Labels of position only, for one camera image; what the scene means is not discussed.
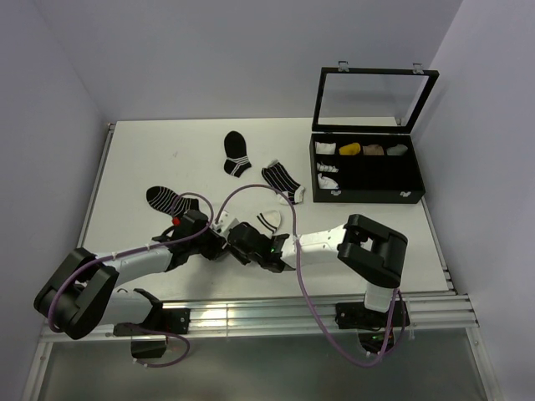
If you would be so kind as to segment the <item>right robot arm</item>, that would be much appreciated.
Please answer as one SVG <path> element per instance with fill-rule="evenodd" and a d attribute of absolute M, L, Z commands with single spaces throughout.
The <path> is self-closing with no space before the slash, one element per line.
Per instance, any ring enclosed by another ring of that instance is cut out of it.
<path fill-rule="evenodd" d="M 390 316 L 409 240 L 388 226 L 353 214 L 343 225 L 301 236 L 267 237 L 243 222 L 229 230 L 227 243 L 244 263 L 253 261 L 275 273 L 335 261 L 345 264 L 366 281 L 362 316 L 378 326 Z"/>

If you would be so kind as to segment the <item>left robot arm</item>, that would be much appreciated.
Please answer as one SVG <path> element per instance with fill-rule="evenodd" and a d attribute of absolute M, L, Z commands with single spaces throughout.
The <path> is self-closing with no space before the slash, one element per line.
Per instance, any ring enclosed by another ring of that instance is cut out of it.
<path fill-rule="evenodd" d="M 71 251 L 33 301 L 55 332 L 72 339 L 87 336 L 99 325 L 135 325 L 153 333 L 163 323 L 163 302 L 143 289 L 124 284 L 170 272 L 200 254 L 216 260 L 227 242 L 208 225 L 200 211 L 187 212 L 181 222 L 145 246 L 107 255 L 80 247 Z"/>

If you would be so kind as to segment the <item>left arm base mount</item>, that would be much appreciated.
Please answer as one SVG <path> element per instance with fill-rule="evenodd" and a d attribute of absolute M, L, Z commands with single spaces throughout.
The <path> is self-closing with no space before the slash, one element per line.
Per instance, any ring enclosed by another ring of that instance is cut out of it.
<path fill-rule="evenodd" d="M 121 323 L 114 326 L 115 337 L 130 337 L 130 353 L 137 361 L 155 365 L 151 359 L 161 359 L 170 346 L 171 339 L 184 343 L 185 350 L 178 358 L 181 362 L 191 344 L 185 335 L 189 331 L 191 310 L 189 308 L 160 309 L 152 312 L 142 323 Z"/>

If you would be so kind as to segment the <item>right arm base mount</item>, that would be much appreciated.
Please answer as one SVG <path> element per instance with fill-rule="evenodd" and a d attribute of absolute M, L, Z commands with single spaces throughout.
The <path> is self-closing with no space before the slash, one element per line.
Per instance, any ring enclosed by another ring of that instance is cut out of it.
<path fill-rule="evenodd" d="M 376 312 L 364 308 L 363 302 L 339 302 L 335 305 L 335 322 L 340 330 L 364 330 L 359 335 L 360 344 L 364 350 L 378 353 L 385 338 L 388 313 Z M 395 345 L 396 328 L 408 328 L 410 317 L 404 302 L 396 301 L 391 332 L 388 335 L 386 350 L 389 351 Z"/>

